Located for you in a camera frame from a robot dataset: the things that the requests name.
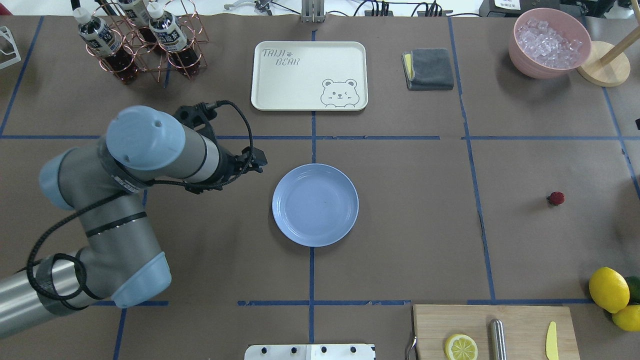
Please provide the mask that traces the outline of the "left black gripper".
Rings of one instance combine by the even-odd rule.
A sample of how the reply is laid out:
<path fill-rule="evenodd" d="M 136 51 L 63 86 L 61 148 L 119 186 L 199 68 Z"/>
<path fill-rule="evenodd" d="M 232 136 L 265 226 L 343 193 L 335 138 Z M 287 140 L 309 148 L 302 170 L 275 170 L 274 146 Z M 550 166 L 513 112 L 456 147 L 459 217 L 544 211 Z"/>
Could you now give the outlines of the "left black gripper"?
<path fill-rule="evenodd" d="M 247 146 L 242 154 L 234 155 L 228 150 L 223 150 L 218 163 L 218 185 L 224 187 L 233 181 L 233 177 L 241 174 L 256 172 L 262 174 L 263 167 L 268 164 L 265 152 L 255 146 Z"/>

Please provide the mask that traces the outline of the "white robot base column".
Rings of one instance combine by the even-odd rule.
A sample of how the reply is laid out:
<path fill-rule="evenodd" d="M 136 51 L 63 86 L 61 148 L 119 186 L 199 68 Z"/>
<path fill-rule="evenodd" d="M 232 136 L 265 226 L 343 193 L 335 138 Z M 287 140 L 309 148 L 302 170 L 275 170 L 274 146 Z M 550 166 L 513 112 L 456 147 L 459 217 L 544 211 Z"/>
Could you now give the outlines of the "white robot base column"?
<path fill-rule="evenodd" d="M 247 347 L 245 360 L 375 360 L 374 344 L 254 344 Z"/>

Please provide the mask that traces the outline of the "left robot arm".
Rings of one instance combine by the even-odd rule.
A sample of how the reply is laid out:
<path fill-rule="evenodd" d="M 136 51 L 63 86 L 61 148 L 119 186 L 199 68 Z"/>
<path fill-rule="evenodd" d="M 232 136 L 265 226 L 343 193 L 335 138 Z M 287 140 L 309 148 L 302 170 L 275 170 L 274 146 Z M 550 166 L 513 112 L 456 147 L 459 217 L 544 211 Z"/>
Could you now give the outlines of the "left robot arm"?
<path fill-rule="evenodd" d="M 104 136 L 42 167 L 42 193 L 71 214 L 39 237 L 23 269 L 1 281 L 2 338 L 103 299 L 127 309 L 169 287 L 169 263 L 142 191 L 160 184 L 221 191 L 268 162 L 252 133 L 239 155 L 218 143 L 210 121 L 224 105 L 233 103 L 183 105 L 175 114 L 133 105 Z"/>

